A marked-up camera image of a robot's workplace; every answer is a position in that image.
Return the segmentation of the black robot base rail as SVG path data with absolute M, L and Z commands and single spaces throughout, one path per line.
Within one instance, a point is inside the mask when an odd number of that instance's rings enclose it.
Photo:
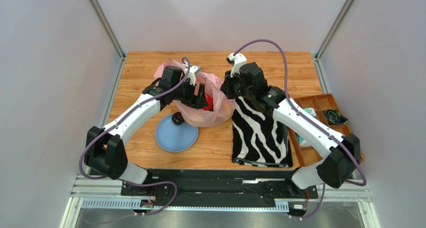
M 121 195 L 156 199 L 164 205 L 174 194 L 171 182 L 177 185 L 172 206 L 213 208 L 272 208 L 275 200 L 298 200 L 319 197 L 316 187 L 307 191 L 289 191 L 287 181 L 292 174 L 287 169 L 154 169 L 148 171 L 147 183 L 163 182 L 155 187 L 135 187 L 123 184 Z

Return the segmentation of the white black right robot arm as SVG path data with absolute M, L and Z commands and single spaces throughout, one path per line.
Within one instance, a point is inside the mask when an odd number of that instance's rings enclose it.
M 338 189 L 355 171 L 360 171 L 360 139 L 343 135 L 321 123 L 299 107 L 284 90 L 268 85 L 263 70 L 254 62 L 230 61 L 222 92 L 227 98 L 243 98 L 254 110 L 282 123 L 302 136 L 321 160 L 296 169 L 291 183 L 298 189 L 326 184 Z

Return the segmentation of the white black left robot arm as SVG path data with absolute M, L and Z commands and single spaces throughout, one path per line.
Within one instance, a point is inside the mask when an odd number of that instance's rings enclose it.
M 123 114 L 102 128 L 89 129 L 79 164 L 100 173 L 100 179 L 143 185 L 148 171 L 128 160 L 125 145 L 144 123 L 172 101 L 195 109 L 207 107 L 205 86 L 196 84 L 201 71 L 197 65 L 187 65 L 186 69 L 166 66 L 161 77 L 147 86 Z

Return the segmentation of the pink peach-print plastic bag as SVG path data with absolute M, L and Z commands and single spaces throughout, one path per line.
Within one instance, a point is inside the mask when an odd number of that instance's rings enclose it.
M 207 101 L 212 107 L 195 109 L 184 105 L 181 101 L 174 101 L 183 119 L 192 126 L 207 128 L 220 125 L 228 121 L 234 112 L 234 101 L 227 99 L 225 94 L 220 90 L 224 81 L 213 73 L 200 71 L 195 83 L 204 85 L 204 92 L 208 95 Z

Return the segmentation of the red apple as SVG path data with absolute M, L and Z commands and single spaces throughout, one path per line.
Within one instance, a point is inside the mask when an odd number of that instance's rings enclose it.
M 205 95 L 205 99 L 206 99 L 208 105 L 206 107 L 204 107 L 203 110 L 204 111 L 213 111 L 214 104 L 213 104 L 213 99 L 212 99 L 211 95 L 208 94 L 208 93 L 205 93 L 204 95 Z

